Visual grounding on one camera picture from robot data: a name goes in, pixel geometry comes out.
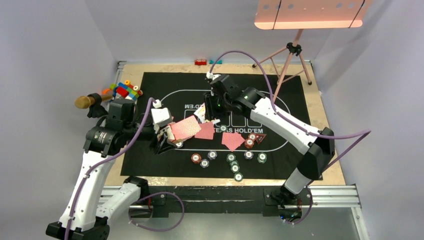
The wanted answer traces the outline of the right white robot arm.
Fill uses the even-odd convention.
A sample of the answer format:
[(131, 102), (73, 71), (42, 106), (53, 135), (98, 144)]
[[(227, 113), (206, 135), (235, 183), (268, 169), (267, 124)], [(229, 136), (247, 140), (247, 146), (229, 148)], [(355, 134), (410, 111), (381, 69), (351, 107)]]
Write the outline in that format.
[(298, 120), (254, 87), (242, 90), (228, 74), (207, 73), (206, 80), (211, 87), (210, 92), (204, 94), (206, 119), (220, 119), (229, 114), (243, 116), (272, 130), (302, 154), (280, 189), (282, 200), (294, 203), (306, 185), (322, 177), (335, 156), (334, 132), (328, 127), (320, 130)]

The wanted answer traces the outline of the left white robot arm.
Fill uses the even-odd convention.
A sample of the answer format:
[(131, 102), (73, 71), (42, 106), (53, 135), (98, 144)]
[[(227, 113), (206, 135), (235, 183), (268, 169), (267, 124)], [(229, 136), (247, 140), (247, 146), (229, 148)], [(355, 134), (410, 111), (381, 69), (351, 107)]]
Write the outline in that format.
[(45, 234), (57, 240), (106, 240), (112, 223), (132, 204), (152, 205), (148, 181), (130, 176), (102, 205), (99, 200), (107, 176), (116, 159), (138, 139), (150, 140), (153, 127), (147, 127), (145, 112), (139, 124), (134, 122), (133, 101), (115, 99), (104, 116), (105, 126), (97, 125), (86, 134), (82, 165), (69, 203), (58, 221), (47, 225)]

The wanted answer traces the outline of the dealt red card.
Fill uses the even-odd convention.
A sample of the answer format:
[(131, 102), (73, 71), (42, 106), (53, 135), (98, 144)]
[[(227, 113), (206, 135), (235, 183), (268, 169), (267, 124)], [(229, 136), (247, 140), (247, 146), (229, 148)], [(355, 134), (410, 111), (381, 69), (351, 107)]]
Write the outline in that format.
[(221, 143), (231, 152), (235, 151), (245, 142), (245, 138), (238, 132), (223, 132)]
[(234, 132), (231, 134), (228, 140), (228, 148), (233, 152), (238, 147), (240, 147), (244, 142), (245, 142), (245, 139), (243, 138), (243, 136), (238, 132)]

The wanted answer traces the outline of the red poker chip stack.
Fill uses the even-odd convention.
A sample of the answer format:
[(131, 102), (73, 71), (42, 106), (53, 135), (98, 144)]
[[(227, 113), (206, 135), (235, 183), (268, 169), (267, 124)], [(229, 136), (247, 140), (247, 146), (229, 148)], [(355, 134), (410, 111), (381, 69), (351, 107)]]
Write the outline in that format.
[(190, 159), (194, 164), (199, 164), (202, 161), (202, 157), (198, 153), (192, 154)]

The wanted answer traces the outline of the triangular all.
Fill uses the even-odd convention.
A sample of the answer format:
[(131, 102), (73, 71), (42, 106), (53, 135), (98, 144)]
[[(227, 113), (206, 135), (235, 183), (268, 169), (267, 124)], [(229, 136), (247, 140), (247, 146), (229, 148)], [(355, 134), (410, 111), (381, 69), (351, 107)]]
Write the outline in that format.
[(255, 137), (256, 143), (260, 144), (264, 140), (265, 137), (266, 137), (266, 134), (263, 134), (263, 133), (256, 134), (256, 137)]

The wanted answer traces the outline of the small red chip stack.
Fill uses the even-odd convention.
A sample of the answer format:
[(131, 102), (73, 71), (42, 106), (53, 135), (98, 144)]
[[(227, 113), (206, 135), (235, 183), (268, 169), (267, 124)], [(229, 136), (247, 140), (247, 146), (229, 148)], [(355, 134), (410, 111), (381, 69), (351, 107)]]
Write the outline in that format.
[(247, 149), (251, 149), (254, 145), (255, 145), (255, 141), (253, 139), (248, 138), (244, 141), (244, 146)]

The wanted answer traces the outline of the blue poker chip stack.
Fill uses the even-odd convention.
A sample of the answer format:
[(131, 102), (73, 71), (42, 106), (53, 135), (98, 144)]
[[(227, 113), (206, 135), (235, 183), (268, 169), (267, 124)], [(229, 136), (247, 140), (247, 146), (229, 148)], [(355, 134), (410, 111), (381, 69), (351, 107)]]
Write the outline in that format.
[(218, 154), (217, 154), (217, 152), (216, 152), (216, 151), (214, 151), (214, 150), (209, 151), (209, 152), (208, 152), (208, 154), (207, 154), (207, 158), (208, 158), (209, 160), (215, 160), (215, 159), (217, 158), (217, 156), (218, 156)]

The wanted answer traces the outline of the red backed card deck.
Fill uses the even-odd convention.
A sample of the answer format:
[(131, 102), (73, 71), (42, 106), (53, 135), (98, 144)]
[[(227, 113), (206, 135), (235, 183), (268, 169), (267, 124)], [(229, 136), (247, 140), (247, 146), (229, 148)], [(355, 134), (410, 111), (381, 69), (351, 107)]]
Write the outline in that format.
[(191, 138), (201, 130), (200, 124), (194, 115), (178, 121), (170, 127), (175, 140)]

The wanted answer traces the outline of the red playing card box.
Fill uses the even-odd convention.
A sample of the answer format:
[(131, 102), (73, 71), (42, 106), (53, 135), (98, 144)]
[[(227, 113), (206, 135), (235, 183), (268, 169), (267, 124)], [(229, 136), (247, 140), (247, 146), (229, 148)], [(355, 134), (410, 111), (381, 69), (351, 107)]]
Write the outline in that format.
[(172, 132), (172, 128), (170, 125), (162, 128), (159, 131), (158, 139), (165, 139), (167, 143), (173, 143), (176, 141), (175, 135)]

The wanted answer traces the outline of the small green chip stack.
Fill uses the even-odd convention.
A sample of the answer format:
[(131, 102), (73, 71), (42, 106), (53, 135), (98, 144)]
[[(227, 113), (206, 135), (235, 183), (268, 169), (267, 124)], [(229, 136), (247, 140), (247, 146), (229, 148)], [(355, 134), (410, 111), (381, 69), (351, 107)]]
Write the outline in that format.
[(264, 153), (264, 152), (260, 152), (258, 155), (257, 155), (257, 161), (259, 162), (259, 163), (261, 163), (261, 164), (264, 164), (266, 161), (267, 161), (267, 154), (266, 153)]

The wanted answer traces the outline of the single blue poker chip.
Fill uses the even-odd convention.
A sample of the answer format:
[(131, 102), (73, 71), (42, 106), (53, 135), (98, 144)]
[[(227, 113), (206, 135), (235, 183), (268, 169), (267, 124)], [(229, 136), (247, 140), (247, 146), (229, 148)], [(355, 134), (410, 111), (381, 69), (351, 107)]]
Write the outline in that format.
[(178, 142), (178, 143), (176, 143), (175, 144), (175, 147), (177, 148), (177, 149), (180, 149), (180, 148), (182, 148), (184, 146), (184, 143), (183, 142)]

